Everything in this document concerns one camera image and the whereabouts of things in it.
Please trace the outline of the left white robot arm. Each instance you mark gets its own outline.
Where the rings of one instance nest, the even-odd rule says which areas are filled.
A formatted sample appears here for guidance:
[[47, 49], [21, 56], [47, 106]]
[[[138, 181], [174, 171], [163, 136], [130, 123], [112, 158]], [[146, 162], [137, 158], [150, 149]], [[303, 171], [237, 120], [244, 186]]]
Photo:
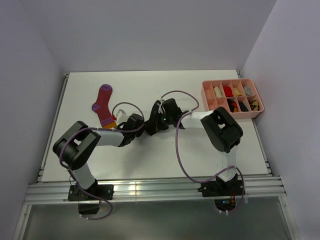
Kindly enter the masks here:
[[143, 116], [133, 113], [114, 130], [88, 127], [83, 121], [75, 122], [53, 145], [52, 150], [61, 159], [80, 185], [79, 194], [91, 200], [98, 193], [97, 180], [87, 164], [97, 146], [124, 147], [144, 131]]

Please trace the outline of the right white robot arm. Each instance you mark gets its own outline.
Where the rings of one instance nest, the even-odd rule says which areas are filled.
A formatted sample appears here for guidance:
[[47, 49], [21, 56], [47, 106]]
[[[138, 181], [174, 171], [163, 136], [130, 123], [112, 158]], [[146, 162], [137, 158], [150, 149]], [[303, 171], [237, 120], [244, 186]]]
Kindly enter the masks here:
[[169, 126], [175, 127], [175, 152], [182, 172], [193, 182], [193, 179], [184, 169], [179, 153], [179, 130], [203, 129], [213, 147], [220, 152], [221, 157], [217, 165], [218, 172], [207, 179], [209, 182], [216, 178], [217, 191], [222, 195], [229, 194], [233, 188], [233, 180], [238, 176], [236, 167], [236, 153], [243, 136], [243, 130], [235, 119], [224, 107], [215, 110], [198, 112], [195, 110], [182, 111], [176, 100], [157, 100], [151, 110], [150, 117], [151, 135], [166, 131]]

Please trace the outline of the pale yellow sock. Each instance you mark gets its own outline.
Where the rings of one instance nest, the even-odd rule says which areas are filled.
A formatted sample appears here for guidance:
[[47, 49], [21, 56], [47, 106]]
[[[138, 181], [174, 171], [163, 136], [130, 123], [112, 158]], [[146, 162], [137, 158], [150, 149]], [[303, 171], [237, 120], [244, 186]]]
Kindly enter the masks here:
[[222, 92], [221, 92], [221, 90], [220, 90], [220, 88], [218, 86], [215, 86], [213, 88], [213, 90], [214, 90], [214, 94], [215, 94], [216, 98], [222, 98], [223, 97]]

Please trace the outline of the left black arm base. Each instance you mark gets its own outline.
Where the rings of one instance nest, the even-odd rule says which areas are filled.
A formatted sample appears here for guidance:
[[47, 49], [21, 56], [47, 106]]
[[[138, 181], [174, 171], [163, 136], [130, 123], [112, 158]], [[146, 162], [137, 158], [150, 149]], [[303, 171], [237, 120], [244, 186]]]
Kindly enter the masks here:
[[[82, 189], [78, 184], [71, 185], [67, 196], [68, 202], [78, 202], [78, 213], [80, 217], [97, 221], [109, 217], [114, 207], [110, 200], [113, 199], [114, 185], [99, 185], [94, 183], [88, 189]], [[109, 211], [105, 215], [97, 216], [102, 203], [109, 205]]]

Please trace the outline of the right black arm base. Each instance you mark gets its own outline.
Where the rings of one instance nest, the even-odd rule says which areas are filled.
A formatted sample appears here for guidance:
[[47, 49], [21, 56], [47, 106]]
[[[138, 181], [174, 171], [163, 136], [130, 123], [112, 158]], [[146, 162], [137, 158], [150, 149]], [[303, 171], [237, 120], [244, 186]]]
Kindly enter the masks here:
[[238, 179], [237, 173], [227, 182], [217, 176], [214, 181], [202, 183], [197, 191], [201, 193], [204, 198], [223, 197], [221, 199], [215, 199], [214, 204], [220, 212], [226, 214], [236, 209], [236, 197], [240, 197], [242, 201], [246, 193], [244, 183]]

